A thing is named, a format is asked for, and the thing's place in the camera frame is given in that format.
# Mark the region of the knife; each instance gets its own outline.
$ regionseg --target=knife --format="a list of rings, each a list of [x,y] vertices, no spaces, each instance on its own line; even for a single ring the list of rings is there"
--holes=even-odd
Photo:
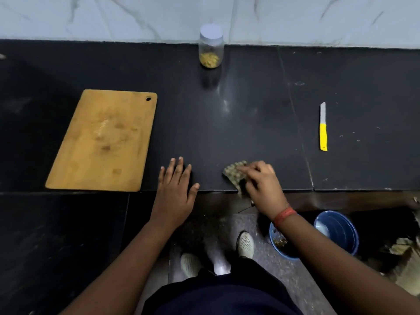
[[[320,106],[319,113],[319,148],[327,151],[327,122],[325,120],[326,105],[323,102]]]

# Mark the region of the hand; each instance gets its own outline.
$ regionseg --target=hand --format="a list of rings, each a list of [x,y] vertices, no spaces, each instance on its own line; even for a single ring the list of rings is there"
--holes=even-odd
[[[247,175],[245,187],[258,211],[269,217],[271,221],[289,206],[270,164],[258,161],[238,169]]]
[[[172,232],[179,227],[192,211],[199,184],[195,184],[188,191],[191,165],[184,172],[184,159],[179,157],[175,172],[175,159],[172,158],[168,169],[162,167],[159,173],[159,183],[155,203],[153,204],[150,222],[156,223],[165,230]]]

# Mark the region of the red wristband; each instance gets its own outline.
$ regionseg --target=red wristband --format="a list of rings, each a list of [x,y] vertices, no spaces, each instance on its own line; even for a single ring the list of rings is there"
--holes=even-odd
[[[297,214],[297,212],[293,210],[291,206],[288,206],[286,210],[283,210],[282,212],[276,215],[273,221],[274,226],[278,229],[281,223],[283,223],[283,221],[286,220],[288,216],[294,215],[294,214]]]

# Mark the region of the yellow knife handle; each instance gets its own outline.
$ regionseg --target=yellow knife handle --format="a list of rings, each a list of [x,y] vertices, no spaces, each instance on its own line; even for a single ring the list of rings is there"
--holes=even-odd
[[[327,151],[327,124],[319,124],[319,148]]]

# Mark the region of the gray floor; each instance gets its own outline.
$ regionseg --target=gray floor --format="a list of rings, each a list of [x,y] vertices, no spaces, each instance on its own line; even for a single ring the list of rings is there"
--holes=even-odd
[[[146,297],[160,286],[185,280],[180,266],[183,252],[198,255],[205,265],[210,268],[214,266],[213,270],[218,275],[229,273],[229,260],[235,254],[237,237],[244,230],[254,238],[254,260],[284,283],[304,315],[335,314],[302,262],[280,257],[270,240],[261,234],[257,226],[257,214],[242,213],[225,217],[189,218],[171,239],[169,267],[163,257],[155,265],[136,314],[140,314]]]

